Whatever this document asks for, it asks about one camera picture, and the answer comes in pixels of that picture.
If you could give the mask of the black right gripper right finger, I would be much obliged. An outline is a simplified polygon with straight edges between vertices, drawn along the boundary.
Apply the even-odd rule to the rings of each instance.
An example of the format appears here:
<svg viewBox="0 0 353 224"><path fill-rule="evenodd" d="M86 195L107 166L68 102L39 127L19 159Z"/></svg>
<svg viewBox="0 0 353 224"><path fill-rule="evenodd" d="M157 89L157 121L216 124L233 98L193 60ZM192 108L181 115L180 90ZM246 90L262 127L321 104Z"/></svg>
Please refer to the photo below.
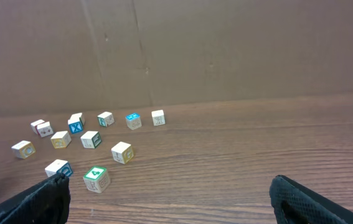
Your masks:
<svg viewBox="0 0 353 224"><path fill-rule="evenodd" d="M288 178L277 175L270 200L278 224L353 224L353 212Z"/></svg>

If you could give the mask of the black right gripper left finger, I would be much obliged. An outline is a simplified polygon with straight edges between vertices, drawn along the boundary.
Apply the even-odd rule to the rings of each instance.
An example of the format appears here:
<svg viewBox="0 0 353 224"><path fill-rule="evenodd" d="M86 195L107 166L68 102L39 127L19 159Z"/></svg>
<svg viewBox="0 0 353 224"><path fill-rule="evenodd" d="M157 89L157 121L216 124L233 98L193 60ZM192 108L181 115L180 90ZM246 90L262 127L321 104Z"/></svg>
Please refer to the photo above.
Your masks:
<svg viewBox="0 0 353 224"><path fill-rule="evenodd" d="M55 174L0 203L0 224L65 224L70 210L70 179Z"/></svg>

